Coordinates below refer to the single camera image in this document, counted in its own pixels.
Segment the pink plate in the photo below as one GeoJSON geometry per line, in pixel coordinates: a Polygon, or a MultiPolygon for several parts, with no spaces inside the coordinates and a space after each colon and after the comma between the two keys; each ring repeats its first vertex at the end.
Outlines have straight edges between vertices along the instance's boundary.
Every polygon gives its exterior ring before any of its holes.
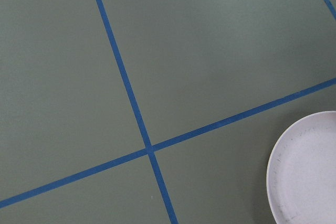
{"type": "Polygon", "coordinates": [[[335,111],[305,116],[282,133],[266,187],[276,223],[335,223],[335,111]]]}

